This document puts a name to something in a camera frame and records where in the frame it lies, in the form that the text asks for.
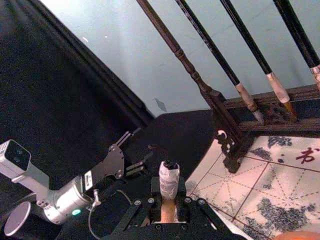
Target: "white paper wrap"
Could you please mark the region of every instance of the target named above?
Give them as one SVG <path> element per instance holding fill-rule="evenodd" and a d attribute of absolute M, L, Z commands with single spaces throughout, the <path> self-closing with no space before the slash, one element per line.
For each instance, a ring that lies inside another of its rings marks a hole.
<path fill-rule="evenodd" d="M 175 199 L 178 190 L 180 166 L 177 169 L 169 170 L 164 166 L 164 161 L 161 162 L 159 168 L 160 193 L 165 199 Z"/>

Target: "green indicator light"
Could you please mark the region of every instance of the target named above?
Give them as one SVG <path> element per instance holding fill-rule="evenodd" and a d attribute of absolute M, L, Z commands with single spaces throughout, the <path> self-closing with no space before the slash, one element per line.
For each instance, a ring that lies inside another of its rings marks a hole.
<path fill-rule="evenodd" d="M 72 211 L 72 215 L 73 216 L 78 215 L 79 213 L 81 213 L 80 209 L 75 209 L 75 210 Z"/>

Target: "light blue wall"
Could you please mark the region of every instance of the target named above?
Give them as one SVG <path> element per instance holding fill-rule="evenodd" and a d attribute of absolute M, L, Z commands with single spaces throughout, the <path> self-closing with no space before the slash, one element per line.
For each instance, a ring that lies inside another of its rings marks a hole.
<path fill-rule="evenodd" d="M 41 0 L 144 101 L 152 114 L 207 109 L 197 85 L 134 0 Z M 202 79 L 225 98 L 238 93 L 175 0 L 149 0 Z M 187 0 L 251 94 L 271 91 L 263 71 L 219 0 Z M 232 0 L 285 88 L 314 84 L 272 0 Z M 319 0 L 291 0 L 320 55 Z"/>

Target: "brush tip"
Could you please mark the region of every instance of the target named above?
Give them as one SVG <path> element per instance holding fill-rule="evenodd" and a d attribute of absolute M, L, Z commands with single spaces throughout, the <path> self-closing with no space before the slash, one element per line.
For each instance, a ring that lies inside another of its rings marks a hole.
<path fill-rule="evenodd" d="M 262 114 L 262 112 L 260 110 L 256 110 L 252 113 L 254 115 L 254 117 L 257 119 L 257 121 L 261 124 L 264 125 L 265 121 L 264 121 L 264 115 Z"/>

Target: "red chinese character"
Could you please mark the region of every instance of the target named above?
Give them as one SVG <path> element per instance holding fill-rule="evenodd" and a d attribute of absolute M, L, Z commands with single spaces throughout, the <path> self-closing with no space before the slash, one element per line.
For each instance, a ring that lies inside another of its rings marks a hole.
<path fill-rule="evenodd" d="M 301 152 L 303 155 L 302 156 L 297 156 L 295 159 L 298 160 L 298 159 L 303 159 L 301 164 L 304 164 L 305 162 L 309 163 L 313 160 L 315 160 L 315 158 L 313 156 L 309 156 L 309 154 L 313 154 L 314 151 L 312 151 L 311 147 L 308 147 L 308 150 L 307 151 L 302 151 Z"/>

